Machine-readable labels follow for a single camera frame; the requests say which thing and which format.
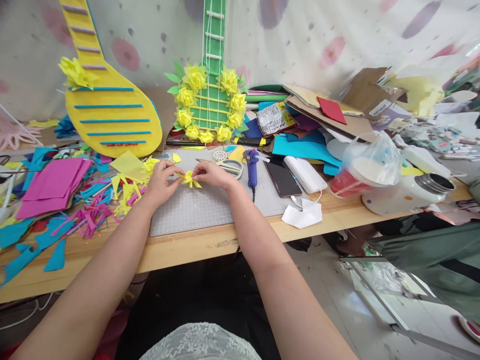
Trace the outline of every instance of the cutting mat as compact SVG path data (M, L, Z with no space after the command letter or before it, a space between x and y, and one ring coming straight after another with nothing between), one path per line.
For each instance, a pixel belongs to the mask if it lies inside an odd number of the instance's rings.
M212 160L212 154L221 149L221 147L203 151L175 149L166 150L163 153L177 153L181 157L181 162L177 165L186 172L193 170L198 164L195 158ZM257 176L258 186L255 188L257 208L265 217L283 214L287 206L292 204L292 200L289 197L282 198L278 195L263 161L259 161L257 164ZM238 181L247 189L249 196L252 196L252 189L248 187L248 179L247 165L243 164L243 173ZM150 236L155 237L234 222L227 193L204 182L200 184L202 188L189 188L187 184L179 186L173 196L153 214Z

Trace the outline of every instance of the smartphone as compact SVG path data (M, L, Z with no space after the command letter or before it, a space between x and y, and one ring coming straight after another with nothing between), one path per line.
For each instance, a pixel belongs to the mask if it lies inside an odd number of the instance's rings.
M283 157L270 157L270 162L266 162L265 166L281 198L302 195L294 176L283 164Z

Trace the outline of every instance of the white fabric backdrop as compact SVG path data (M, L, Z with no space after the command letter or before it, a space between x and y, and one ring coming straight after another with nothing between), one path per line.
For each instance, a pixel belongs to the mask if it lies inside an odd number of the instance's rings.
M175 59L201 60L202 0L89 3L107 61L138 86L167 88ZM468 53L479 12L479 0L227 0L224 56L250 87L338 95L364 67ZM57 63L75 55L56 0L0 0L0 103L19 120L65 114Z

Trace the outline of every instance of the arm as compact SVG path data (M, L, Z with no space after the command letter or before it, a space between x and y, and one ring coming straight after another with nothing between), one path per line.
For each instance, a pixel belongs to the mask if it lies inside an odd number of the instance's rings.
M251 194L214 163L201 162L193 176L228 194L238 243L255 276L281 358L356 359Z
M154 211L175 192L183 170L172 162L155 165L143 197L103 247L63 292L11 359L90 360L130 285L142 256Z

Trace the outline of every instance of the white thermos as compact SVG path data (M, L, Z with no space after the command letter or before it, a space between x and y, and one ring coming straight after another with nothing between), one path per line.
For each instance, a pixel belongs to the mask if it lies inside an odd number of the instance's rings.
M363 204L378 215L427 207L445 199L455 189L450 180L435 173L403 176L397 185L377 187L362 195Z

